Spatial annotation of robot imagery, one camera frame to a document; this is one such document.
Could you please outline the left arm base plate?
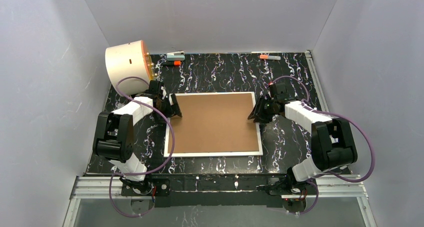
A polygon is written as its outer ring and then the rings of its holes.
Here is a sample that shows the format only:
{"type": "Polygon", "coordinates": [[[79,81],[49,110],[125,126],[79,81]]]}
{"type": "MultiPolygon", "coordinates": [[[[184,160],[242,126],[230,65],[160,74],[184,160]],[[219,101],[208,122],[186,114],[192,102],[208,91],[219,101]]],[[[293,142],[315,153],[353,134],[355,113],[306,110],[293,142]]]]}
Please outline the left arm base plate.
{"type": "Polygon", "coordinates": [[[133,181],[120,177],[119,180],[122,182],[122,196],[166,197],[170,194],[171,182],[167,178],[148,177],[143,181],[133,181]]]}

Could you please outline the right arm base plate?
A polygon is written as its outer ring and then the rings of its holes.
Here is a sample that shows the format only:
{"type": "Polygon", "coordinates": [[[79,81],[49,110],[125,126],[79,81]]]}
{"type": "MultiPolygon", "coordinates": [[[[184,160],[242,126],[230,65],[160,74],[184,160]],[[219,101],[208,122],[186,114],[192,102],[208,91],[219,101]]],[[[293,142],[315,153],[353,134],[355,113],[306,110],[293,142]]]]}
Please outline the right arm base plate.
{"type": "Polygon", "coordinates": [[[316,188],[306,181],[291,181],[286,177],[271,177],[266,180],[265,184],[256,186],[257,191],[263,191],[271,196],[295,195],[300,194],[315,195],[316,188]]]}

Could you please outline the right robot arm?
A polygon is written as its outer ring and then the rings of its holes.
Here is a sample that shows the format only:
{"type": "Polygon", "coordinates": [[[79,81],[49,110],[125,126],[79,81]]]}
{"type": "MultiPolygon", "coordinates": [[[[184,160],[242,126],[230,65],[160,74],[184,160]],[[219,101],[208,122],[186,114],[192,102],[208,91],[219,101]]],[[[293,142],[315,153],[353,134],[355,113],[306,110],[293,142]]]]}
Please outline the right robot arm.
{"type": "Polygon", "coordinates": [[[248,119],[268,124],[273,116],[280,115],[298,124],[311,134],[310,156],[288,168],[283,177],[258,186],[258,190],[289,192],[302,189],[308,180],[357,161],[358,154],[347,120],[310,110],[303,101],[287,94],[281,84],[270,84],[268,91],[267,95],[258,98],[248,119]]]}

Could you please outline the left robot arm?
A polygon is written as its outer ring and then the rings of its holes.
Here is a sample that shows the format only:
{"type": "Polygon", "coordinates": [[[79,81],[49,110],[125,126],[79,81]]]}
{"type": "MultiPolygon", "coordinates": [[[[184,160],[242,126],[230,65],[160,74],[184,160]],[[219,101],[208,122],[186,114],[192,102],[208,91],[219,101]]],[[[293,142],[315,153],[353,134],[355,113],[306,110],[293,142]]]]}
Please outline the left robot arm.
{"type": "Polygon", "coordinates": [[[121,172],[120,180],[141,191],[151,185],[146,176],[152,171],[139,160],[134,153],[134,126],[144,117],[156,115],[170,125],[174,116],[181,117],[182,112],[174,93],[168,93],[163,82],[151,80],[148,88],[131,97],[124,94],[129,103],[112,112],[99,113],[94,132],[92,152],[103,157],[121,172]]]}

